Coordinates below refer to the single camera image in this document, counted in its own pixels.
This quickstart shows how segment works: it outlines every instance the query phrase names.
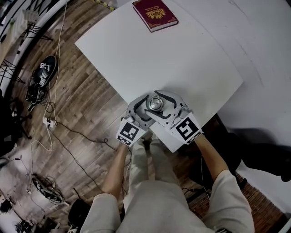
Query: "white cable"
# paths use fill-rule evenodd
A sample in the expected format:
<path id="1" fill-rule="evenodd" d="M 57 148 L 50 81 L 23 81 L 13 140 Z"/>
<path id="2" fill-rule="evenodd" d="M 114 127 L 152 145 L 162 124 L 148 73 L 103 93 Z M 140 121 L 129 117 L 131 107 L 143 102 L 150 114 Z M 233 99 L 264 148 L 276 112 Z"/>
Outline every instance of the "white cable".
<path id="1" fill-rule="evenodd" d="M 127 177 L 127 172 L 128 172 L 128 168 L 131 166 L 131 161 L 130 163 L 128 164 L 128 167 L 127 167 L 127 170 L 126 170 L 126 173 L 125 173 L 125 177 L 124 177 L 124 181 L 126 180 L 126 177 Z"/>
<path id="2" fill-rule="evenodd" d="M 57 90 L 57 86 L 58 86 L 59 70 L 60 70 L 59 69 L 59 67 L 60 67 L 60 36 L 62 34 L 63 26 L 65 24 L 65 13 L 66 13 L 66 9 L 67 9 L 67 2 L 65 3 L 65 12 L 64 12 L 64 17 L 63 17 L 63 21 L 62 21 L 62 27 L 60 28 L 59 42 L 58 42 L 58 46 L 57 46 L 56 53 L 55 53 L 55 56 L 57 56 L 58 50 L 59 50 L 58 72 L 57 72 L 57 76 L 56 76 L 56 80 L 55 80 L 55 102 L 56 102 L 56 90 Z"/>
<path id="3" fill-rule="evenodd" d="M 49 128 L 46 125 L 46 129 L 47 129 L 47 133 L 49 134 L 50 137 L 50 144 L 51 144 L 51 149 L 49 150 L 48 148 L 46 148 L 40 141 L 38 140 L 34 140 L 31 145 L 30 145 L 30 152 L 31 152 L 31 170 L 30 170 L 30 184 L 32 185 L 32 172 L 33 172 L 33 155 L 32 155 L 32 144 L 35 142 L 38 142 L 44 149 L 46 149 L 47 151 L 51 152 L 53 150 L 53 143 L 51 140 L 51 136 L 50 136 L 50 132 L 49 132 Z"/>
<path id="4" fill-rule="evenodd" d="M 203 157 L 201 156 L 201 179 L 202 179 L 202 186 L 203 186 L 204 191 L 205 191 L 205 193 L 206 193 L 206 195 L 208 197 L 208 200 L 210 200 L 209 195 L 208 195 L 208 192 L 207 192 L 206 188 L 203 185 L 202 159 L 203 159 Z"/>
<path id="5" fill-rule="evenodd" d="M 49 105 L 50 105 L 50 104 L 47 104 L 47 106 L 46 106 L 46 109 L 45 109 L 44 115 L 42 116 L 42 121 L 44 120 L 45 113 L 46 113 L 47 109 L 49 108 Z"/>

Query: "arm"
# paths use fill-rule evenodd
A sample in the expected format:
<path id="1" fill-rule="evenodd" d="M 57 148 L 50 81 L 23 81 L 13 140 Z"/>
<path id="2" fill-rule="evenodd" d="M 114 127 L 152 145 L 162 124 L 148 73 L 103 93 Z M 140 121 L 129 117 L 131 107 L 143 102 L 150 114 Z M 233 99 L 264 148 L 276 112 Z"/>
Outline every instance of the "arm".
<path id="1" fill-rule="evenodd" d="M 127 152 L 127 145 L 121 143 L 117 150 L 117 155 L 105 177 L 102 186 L 102 192 L 109 193 L 118 200 L 122 187 L 124 163 Z"/>
<path id="2" fill-rule="evenodd" d="M 209 210 L 203 218 L 204 224 L 211 229 L 225 228 L 231 232 L 253 233 L 255 230 L 250 205 L 226 162 L 203 135 L 198 136 L 195 142 L 214 181 Z"/>
<path id="3" fill-rule="evenodd" d="M 228 170 L 226 162 L 204 135 L 198 136 L 195 142 L 202 153 L 213 181 L 215 181 L 222 171 Z"/>
<path id="4" fill-rule="evenodd" d="M 103 193 L 94 198 L 90 211 L 82 226 L 81 233 L 113 233 L 120 226 L 117 201 L 122 186 L 126 152 L 127 145 L 121 143 L 103 182 Z"/>

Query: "wooden floor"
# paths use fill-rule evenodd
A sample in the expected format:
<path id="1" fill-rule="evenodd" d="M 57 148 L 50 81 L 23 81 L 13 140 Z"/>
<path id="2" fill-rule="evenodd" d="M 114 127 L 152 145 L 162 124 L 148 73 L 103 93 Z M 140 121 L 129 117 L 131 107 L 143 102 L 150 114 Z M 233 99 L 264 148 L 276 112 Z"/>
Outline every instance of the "wooden floor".
<path id="1" fill-rule="evenodd" d="M 26 58 L 20 73 L 20 78 L 26 84 L 14 84 L 12 97 L 19 97 L 23 101 L 25 109 L 28 107 L 28 103 L 24 100 L 27 83 L 33 70 L 48 55 L 56 53 L 63 13 L 64 11 L 61 11 L 57 15 L 56 21 L 47 31 L 47 35 L 54 40 L 40 40 Z M 110 10 L 91 0 L 72 0 L 68 4 L 61 36 L 59 79 L 57 85 L 51 90 L 51 101 L 54 101 L 57 86 L 55 111 L 57 121 L 94 140 L 103 141 L 104 138 L 108 138 L 108 143 L 117 147 L 118 141 L 115 139 L 115 134 L 120 124 L 120 118 L 127 109 L 127 104 L 75 46 L 75 42 L 82 34 L 110 13 Z M 19 140 L 18 148 L 8 155 L 10 159 L 22 156 L 28 171 L 21 161 L 10 162 L 0 171 L 0 189 L 5 196 L 11 196 L 16 202 L 15 211 L 22 218 L 39 222 L 46 215 L 56 222 L 59 221 L 66 225 L 70 207 L 50 203 L 34 186 L 30 185 L 29 176 L 26 174 L 30 174 L 32 171 L 41 177 L 52 177 L 68 203 L 73 203 L 78 198 L 73 188 L 89 204 L 100 191 L 53 135 L 51 135 L 53 146 L 51 152 L 36 142 L 32 144 L 31 150 L 31 143 L 34 140 L 40 141 L 45 147 L 51 149 L 48 131 L 42 123 L 44 112 L 44 106 L 37 106 L 33 110 L 32 120 L 25 123 L 25 129 L 33 139 L 30 141 Z M 114 151 L 105 144 L 90 142 L 83 136 L 66 130 L 62 125 L 57 125 L 53 129 L 53 133 L 72 152 L 96 183 L 102 184 L 114 157 Z M 167 154 L 181 186 L 197 187 L 198 185 L 188 178 L 188 171 L 194 162 L 193 159 L 177 153 L 172 154 L 169 151 Z M 153 177 L 154 170 L 151 160 L 149 160 L 149 165 L 150 177 Z M 31 188 L 33 191 L 31 195 L 27 194 L 27 188 Z M 125 190 L 127 189 L 128 178 L 125 181 Z"/>

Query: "white sleeve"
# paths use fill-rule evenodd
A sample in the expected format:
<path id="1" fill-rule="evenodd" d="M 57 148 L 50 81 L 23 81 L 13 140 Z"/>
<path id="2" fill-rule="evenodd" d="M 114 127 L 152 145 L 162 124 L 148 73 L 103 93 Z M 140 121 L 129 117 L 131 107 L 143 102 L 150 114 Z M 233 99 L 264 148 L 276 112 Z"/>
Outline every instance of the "white sleeve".
<path id="1" fill-rule="evenodd" d="M 255 232 L 250 205 L 229 170 L 222 171 L 216 178 L 203 222 L 213 230 L 225 228 L 232 233 Z"/>
<path id="2" fill-rule="evenodd" d="M 117 199 L 111 194 L 99 194 L 92 203 L 80 233 L 113 233 L 120 226 Z"/>

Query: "book cover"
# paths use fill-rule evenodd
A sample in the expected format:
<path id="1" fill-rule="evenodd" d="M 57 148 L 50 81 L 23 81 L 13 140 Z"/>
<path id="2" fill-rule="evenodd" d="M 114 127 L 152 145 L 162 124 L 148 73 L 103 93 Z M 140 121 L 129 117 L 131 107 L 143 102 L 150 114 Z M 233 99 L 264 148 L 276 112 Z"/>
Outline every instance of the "book cover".
<path id="1" fill-rule="evenodd" d="M 132 3 L 134 9 L 147 24 L 150 31 L 162 29 L 178 23 L 177 18 L 162 0 L 138 0 Z"/>

